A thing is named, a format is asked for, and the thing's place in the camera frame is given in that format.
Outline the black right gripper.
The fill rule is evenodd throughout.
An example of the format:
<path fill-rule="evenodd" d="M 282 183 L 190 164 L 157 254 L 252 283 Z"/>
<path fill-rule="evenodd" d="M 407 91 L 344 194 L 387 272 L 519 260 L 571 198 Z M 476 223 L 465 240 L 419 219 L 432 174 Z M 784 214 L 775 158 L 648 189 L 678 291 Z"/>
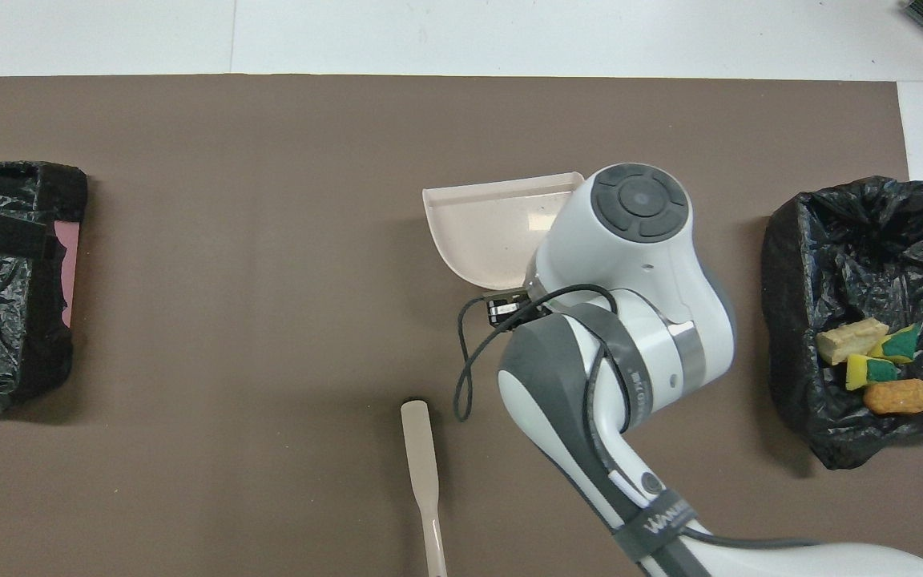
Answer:
<path fill-rule="evenodd" d="M 526 324 L 542 317 L 541 306 L 531 306 L 528 293 L 484 293 L 488 324 L 497 328 L 509 319 L 517 318 L 516 325 Z"/>

